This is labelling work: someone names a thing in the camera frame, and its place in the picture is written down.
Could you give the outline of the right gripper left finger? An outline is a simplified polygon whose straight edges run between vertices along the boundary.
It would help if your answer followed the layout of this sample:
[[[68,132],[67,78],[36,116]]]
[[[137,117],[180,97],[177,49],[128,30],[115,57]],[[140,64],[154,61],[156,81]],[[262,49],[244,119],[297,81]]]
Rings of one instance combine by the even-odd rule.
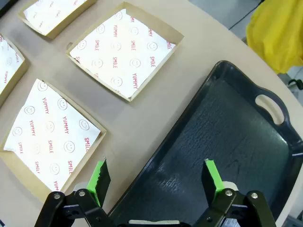
[[[107,162],[98,162],[85,188],[71,194],[51,192],[40,211],[36,227],[71,227],[83,218],[90,227],[114,227],[115,224],[102,206],[110,184]]]

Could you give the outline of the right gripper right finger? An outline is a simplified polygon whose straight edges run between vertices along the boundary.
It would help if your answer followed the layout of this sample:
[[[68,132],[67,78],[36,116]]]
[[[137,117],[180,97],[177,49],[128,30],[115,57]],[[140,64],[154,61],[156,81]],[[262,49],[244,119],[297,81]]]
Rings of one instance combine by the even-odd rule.
[[[227,218],[237,220],[241,227],[276,226],[263,193],[249,191],[244,195],[225,187],[213,160],[204,161],[201,180],[208,208],[195,227],[221,227]]]

